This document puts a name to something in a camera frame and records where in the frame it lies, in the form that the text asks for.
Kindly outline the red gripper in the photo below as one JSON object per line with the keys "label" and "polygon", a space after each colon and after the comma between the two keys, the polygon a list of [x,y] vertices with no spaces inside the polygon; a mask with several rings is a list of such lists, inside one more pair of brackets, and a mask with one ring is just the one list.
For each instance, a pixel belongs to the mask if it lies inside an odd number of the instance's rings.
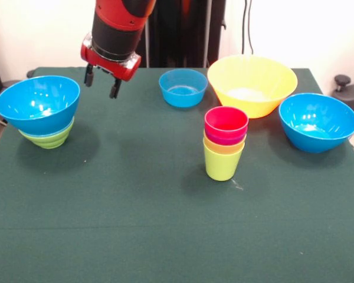
{"label": "red gripper", "polygon": [[96,53],[91,46],[91,42],[83,42],[80,55],[84,61],[88,62],[84,76],[84,84],[87,87],[91,87],[93,83],[93,67],[100,67],[115,78],[109,93],[111,99],[117,99],[122,80],[129,81],[132,79],[141,63],[141,56],[136,53],[131,54],[129,59],[123,62],[110,61]]}

